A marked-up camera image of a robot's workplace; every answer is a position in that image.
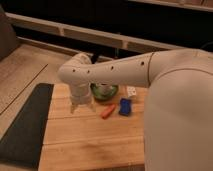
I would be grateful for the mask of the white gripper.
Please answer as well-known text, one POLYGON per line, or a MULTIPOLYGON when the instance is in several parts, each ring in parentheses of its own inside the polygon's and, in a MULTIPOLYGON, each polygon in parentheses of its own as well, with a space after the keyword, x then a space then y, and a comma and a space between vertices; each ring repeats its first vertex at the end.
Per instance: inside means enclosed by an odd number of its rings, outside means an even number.
POLYGON ((92 112, 96 112, 95 105, 90 103, 92 101, 91 90, 88 84, 70 85, 70 113, 74 114, 78 105, 84 105, 92 112))

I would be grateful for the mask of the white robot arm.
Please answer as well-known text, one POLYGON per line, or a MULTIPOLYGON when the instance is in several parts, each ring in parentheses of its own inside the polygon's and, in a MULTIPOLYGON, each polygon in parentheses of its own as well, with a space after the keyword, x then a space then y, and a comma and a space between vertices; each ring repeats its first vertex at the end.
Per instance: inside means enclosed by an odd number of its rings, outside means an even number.
POLYGON ((91 83, 146 87, 145 170, 213 171, 213 53, 158 51, 98 64, 77 54, 59 78, 77 104, 91 83))

